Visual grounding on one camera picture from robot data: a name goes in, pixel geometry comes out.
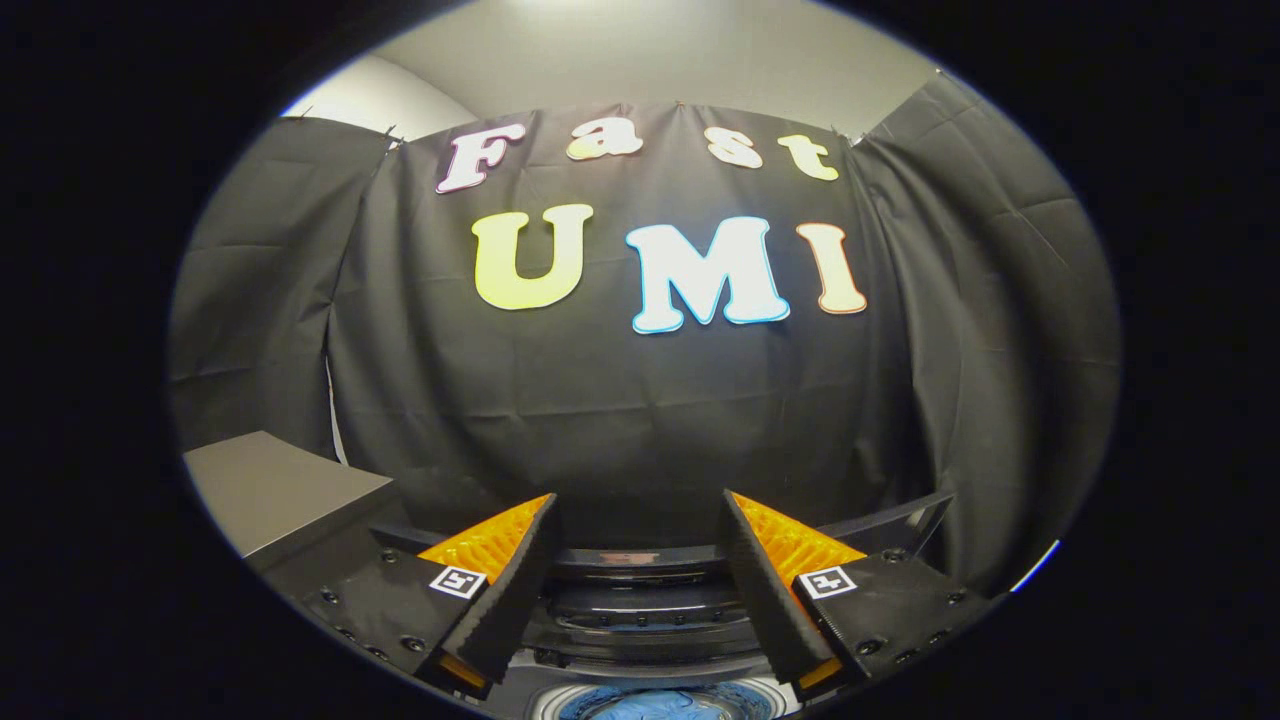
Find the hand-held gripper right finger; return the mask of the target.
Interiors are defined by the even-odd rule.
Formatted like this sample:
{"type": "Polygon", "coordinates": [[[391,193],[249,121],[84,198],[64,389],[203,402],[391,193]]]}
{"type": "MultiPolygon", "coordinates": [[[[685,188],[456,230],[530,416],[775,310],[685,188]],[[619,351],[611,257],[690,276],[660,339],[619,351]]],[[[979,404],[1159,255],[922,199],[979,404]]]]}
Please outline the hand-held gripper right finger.
{"type": "Polygon", "coordinates": [[[996,605],[915,550],[858,550],[730,489],[719,548],[776,680],[804,703],[899,675],[996,605]]]}

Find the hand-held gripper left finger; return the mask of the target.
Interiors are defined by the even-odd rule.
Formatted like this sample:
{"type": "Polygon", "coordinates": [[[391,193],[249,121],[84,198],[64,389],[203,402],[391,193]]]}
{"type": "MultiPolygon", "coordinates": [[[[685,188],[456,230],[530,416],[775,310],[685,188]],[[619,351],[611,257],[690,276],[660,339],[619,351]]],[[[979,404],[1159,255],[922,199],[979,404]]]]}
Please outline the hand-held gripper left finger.
{"type": "Polygon", "coordinates": [[[380,550],[302,591],[300,605],[398,673],[485,700],[522,646],[559,546],[548,493],[421,552],[380,550]]]}

